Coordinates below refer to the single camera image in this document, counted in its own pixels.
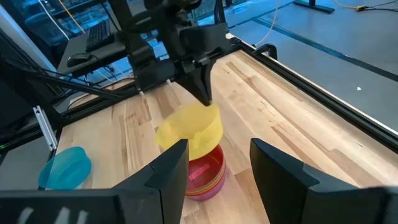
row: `computer mouse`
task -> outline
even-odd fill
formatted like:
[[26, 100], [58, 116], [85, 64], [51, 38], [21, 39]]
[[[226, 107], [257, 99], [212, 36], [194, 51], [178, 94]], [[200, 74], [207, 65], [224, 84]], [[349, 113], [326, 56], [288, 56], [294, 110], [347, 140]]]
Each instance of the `computer mouse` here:
[[92, 54], [90, 53], [82, 53], [82, 54], [76, 54], [72, 55], [71, 57], [68, 58], [67, 66], [68, 68], [76, 66], [78, 64], [87, 62], [90, 60], [92, 57]]

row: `wooden table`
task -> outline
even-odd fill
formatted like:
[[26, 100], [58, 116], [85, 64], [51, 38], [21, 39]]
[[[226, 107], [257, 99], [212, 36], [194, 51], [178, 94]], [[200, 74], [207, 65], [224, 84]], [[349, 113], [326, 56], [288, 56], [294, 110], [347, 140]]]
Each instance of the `wooden table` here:
[[[268, 223], [252, 176], [251, 138], [359, 187], [398, 184], [398, 155], [244, 52], [219, 59], [211, 79], [224, 126], [226, 182], [206, 202], [186, 199], [181, 223]], [[110, 188], [162, 153], [155, 130], [195, 100], [178, 84], [165, 84], [64, 127], [58, 152], [82, 146], [93, 164], [83, 188]]]

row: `pink bowl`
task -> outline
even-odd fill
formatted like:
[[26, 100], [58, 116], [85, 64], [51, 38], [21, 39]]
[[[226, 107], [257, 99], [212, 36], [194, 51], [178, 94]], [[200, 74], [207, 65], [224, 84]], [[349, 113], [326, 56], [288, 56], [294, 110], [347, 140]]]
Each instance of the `pink bowl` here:
[[226, 171], [224, 171], [224, 174], [221, 177], [218, 184], [215, 185], [212, 189], [210, 189], [209, 191], [207, 191], [206, 193], [201, 194], [201, 195], [187, 196], [187, 197], [189, 199], [196, 200], [196, 201], [208, 200], [208, 199], [212, 198], [214, 195], [216, 195], [221, 190], [221, 188], [224, 186], [225, 178], [226, 178]]

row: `blue bowl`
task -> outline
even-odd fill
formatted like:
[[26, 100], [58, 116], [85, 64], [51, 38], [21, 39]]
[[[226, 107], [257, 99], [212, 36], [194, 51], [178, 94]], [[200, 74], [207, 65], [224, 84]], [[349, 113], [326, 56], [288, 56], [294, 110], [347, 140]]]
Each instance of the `blue bowl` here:
[[45, 189], [71, 190], [90, 174], [91, 161], [82, 147], [75, 146], [53, 157], [40, 172], [39, 185]]

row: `yellow bowl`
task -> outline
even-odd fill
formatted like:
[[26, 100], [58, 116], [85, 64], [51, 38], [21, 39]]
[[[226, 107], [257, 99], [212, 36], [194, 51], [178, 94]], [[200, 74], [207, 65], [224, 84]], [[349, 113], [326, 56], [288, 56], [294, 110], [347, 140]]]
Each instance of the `yellow bowl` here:
[[180, 139], [188, 139], [189, 160], [201, 158], [213, 150], [223, 136], [218, 105], [199, 102], [180, 108], [167, 117], [156, 131], [156, 142], [164, 149]]

